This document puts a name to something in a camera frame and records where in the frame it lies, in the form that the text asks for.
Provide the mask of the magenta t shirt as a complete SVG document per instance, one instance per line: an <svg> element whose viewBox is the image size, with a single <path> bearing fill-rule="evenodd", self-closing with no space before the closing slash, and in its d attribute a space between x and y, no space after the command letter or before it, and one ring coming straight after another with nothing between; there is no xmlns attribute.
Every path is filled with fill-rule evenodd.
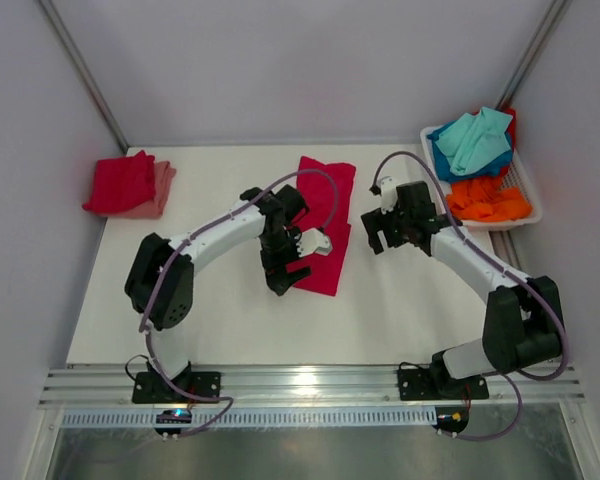
<svg viewBox="0 0 600 480"><path fill-rule="evenodd" d="M293 269L308 267L310 275L294 284L296 288L312 293L334 297L343 270L351 224L349 211L356 176L356 167L349 163L323 164L313 158L302 156L299 171L320 170L325 172L337 187L337 208L333 210L334 190L330 181L320 174L303 174L297 177L296 189L307 203L309 211L294 220L302 231L325 225L325 233L332 243L332 251L326 255L312 254L292 264Z"/></svg>

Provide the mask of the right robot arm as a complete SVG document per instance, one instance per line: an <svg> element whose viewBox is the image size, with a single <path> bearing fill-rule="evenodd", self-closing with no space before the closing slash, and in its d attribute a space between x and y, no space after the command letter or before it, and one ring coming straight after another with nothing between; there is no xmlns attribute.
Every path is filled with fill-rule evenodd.
<svg viewBox="0 0 600 480"><path fill-rule="evenodd" d="M480 338L433 355L433 393L450 397L486 374L520 372L565 354L560 297L550 278L532 278L479 247L458 220L437 212L423 181L384 177L370 191L380 205L361 220L374 253L411 244L451 269L485 305Z"/></svg>

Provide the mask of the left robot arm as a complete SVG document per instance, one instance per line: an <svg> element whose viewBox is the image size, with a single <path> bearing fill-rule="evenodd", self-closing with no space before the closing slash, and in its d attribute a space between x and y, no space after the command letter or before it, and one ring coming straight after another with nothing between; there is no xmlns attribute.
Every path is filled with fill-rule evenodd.
<svg viewBox="0 0 600 480"><path fill-rule="evenodd" d="M308 210L300 192L285 185L277 192L252 188L223 216L175 238L156 233L140 243L124 292L140 314L147 369L134 382L136 403L216 402L218 389L195 385L180 325L194 304L194 281L211 262L242 243L256 239L267 287L284 295L311 274L290 264L314 253L329 253L322 229L300 230L293 221Z"/></svg>

